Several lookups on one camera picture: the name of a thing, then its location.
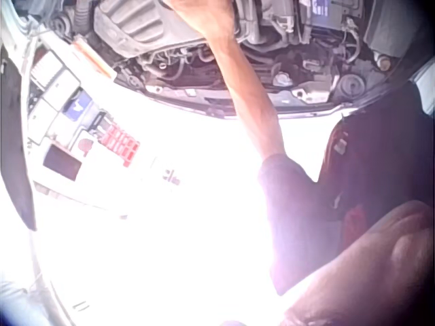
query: car engine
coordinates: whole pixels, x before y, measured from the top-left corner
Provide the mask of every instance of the car engine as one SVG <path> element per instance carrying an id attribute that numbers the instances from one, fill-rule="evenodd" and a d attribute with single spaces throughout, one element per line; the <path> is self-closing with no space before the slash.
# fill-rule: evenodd
<path id="1" fill-rule="evenodd" d="M 225 90 L 207 43 L 167 1 L 41 3 L 60 2 L 63 10 L 50 19 L 52 29 L 65 39 L 85 37 L 133 90 Z M 384 80 L 419 28 L 406 0 L 232 3 L 235 37 L 266 90 L 289 90 L 305 104 L 362 96 Z"/>

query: label sticker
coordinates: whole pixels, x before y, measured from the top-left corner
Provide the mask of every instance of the label sticker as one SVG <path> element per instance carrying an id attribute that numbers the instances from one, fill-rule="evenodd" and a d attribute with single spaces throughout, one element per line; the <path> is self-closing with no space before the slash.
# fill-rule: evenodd
<path id="1" fill-rule="evenodd" d="M 328 0 L 313 0 L 313 13 L 328 17 Z"/>

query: hose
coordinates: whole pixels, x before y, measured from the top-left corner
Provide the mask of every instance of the hose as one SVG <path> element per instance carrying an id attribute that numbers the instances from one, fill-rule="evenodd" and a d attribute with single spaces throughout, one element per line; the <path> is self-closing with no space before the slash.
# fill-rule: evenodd
<path id="1" fill-rule="evenodd" d="M 242 0 L 235 0 L 237 10 L 239 12 L 239 19 L 244 20 L 245 19 L 245 9 L 243 8 L 243 1 Z"/>
<path id="2" fill-rule="evenodd" d="M 77 0 L 75 3 L 73 31 L 86 35 L 90 32 L 92 0 Z"/>
<path id="3" fill-rule="evenodd" d="M 203 62 L 211 62 L 215 60 L 215 56 L 213 54 L 210 54 L 209 56 L 205 56 L 202 48 L 198 49 L 198 56 Z"/>
<path id="4" fill-rule="evenodd" d="M 162 78 L 164 80 L 176 80 L 176 79 L 178 79 L 179 76 L 181 76 L 181 74 L 183 73 L 185 61 L 186 61 L 186 59 L 184 59 L 184 58 L 179 59 L 178 70 L 173 76 L 162 76 L 160 78 Z"/>
<path id="5" fill-rule="evenodd" d="M 352 34 L 353 38 L 356 40 L 356 44 L 355 44 L 355 53 L 353 53 L 353 55 L 346 60 L 346 63 L 352 63 L 353 61 L 356 60 L 356 58 L 360 55 L 361 53 L 361 41 L 360 41 L 360 36 L 358 35 L 358 32 L 355 31 L 354 29 L 349 30 L 349 32 Z"/>

